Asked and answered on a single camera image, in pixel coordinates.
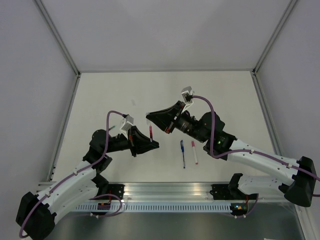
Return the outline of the red pink pen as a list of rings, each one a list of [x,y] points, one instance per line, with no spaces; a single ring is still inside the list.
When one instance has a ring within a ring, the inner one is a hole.
[[[153,129],[152,129],[152,125],[149,125],[149,138],[150,138],[150,142],[153,141]]]

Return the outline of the blue ballpoint pen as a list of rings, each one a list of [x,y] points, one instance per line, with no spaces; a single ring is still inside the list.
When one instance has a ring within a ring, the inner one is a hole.
[[[184,149],[184,141],[180,141],[180,149],[182,153],[182,162],[183,162],[183,169],[186,169],[186,161],[185,161],[185,149]]]

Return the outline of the white acrylic marker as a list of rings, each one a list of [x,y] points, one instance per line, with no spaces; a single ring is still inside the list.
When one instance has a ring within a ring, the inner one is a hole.
[[[195,165],[198,165],[199,162],[198,162],[198,157],[197,157],[196,145],[195,145],[195,147],[192,147],[192,153],[193,153]]]

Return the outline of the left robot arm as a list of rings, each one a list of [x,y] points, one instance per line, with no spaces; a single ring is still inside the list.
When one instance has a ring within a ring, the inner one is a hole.
[[[15,219],[20,226],[20,238],[44,240],[78,205],[94,198],[104,199],[109,194],[109,182],[101,173],[112,161],[108,153],[129,150],[136,157],[159,146],[135,125],[127,135],[110,136],[104,129],[95,131],[88,152],[68,176],[36,194],[29,191],[21,198]]]

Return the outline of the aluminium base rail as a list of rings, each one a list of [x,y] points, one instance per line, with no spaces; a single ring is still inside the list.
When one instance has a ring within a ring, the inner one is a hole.
[[[212,182],[123,182],[125,202],[213,202]]]

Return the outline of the left aluminium frame post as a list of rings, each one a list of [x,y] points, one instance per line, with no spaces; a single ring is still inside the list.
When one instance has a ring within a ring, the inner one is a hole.
[[[50,13],[48,12],[45,4],[43,3],[42,0],[33,0],[32,1],[36,8],[38,9],[40,15],[42,16],[45,24],[47,25],[49,31],[51,32],[55,42],[57,43],[63,57],[65,58],[66,62],[72,69],[73,73],[75,74],[76,77],[79,77],[81,75],[81,71],[77,67],[75,61],[73,60],[66,44],[64,43],[53,19],[50,16]]]

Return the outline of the aluminium frame post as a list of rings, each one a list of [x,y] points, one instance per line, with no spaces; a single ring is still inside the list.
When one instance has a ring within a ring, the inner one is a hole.
[[[49,31],[51,32],[55,42],[57,43],[63,57],[65,58],[66,62],[72,69],[73,73],[75,74],[76,77],[79,77],[81,75],[81,71],[77,67],[75,61],[73,60],[66,44],[64,43],[53,19],[50,16],[50,13],[48,12],[45,4],[43,3],[42,0],[33,0],[32,1],[36,8],[38,9],[40,15],[42,16],[45,24],[47,25]]]
[[[256,77],[259,70],[261,69],[263,63],[265,62],[269,52],[271,51],[272,47],[274,46],[276,40],[280,36],[285,24],[289,20],[291,14],[293,13],[296,5],[299,3],[299,0],[290,0],[282,13],[277,25],[275,26],[270,38],[268,39],[260,57],[258,58],[254,68],[252,69],[252,74]]]

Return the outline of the right aluminium frame post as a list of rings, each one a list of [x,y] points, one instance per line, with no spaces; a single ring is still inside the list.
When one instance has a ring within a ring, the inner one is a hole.
[[[254,68],[252,69],[252,74],[256,77],[259,70],[261,69],[263,63],[265,62],[269,52],[271,51],[272,47],[274,46],[276,40],[280,36],[285,24],[289,20],[291,14],[293,13],[296,5],[299,3],[299,0],[290,0],[282,13],[277,25],[275,26],[270,38],[268,39],[260,57],[258,58]]]

